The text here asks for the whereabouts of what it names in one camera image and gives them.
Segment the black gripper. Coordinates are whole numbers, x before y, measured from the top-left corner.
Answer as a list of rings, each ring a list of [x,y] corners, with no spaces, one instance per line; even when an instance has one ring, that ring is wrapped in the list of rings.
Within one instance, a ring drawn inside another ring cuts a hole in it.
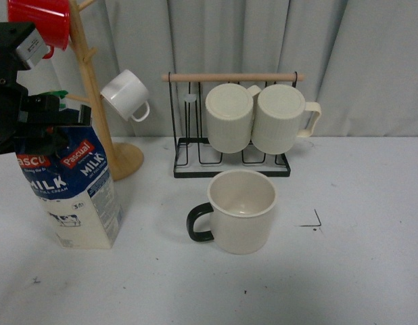
[[[50,156],[68,145],[61,127],[91,125],[91,107],[58,108],[51,95],[29,96],[17,82],[24,67],[16,48],[35,29],[33,22],[0,22],[0,154]]]

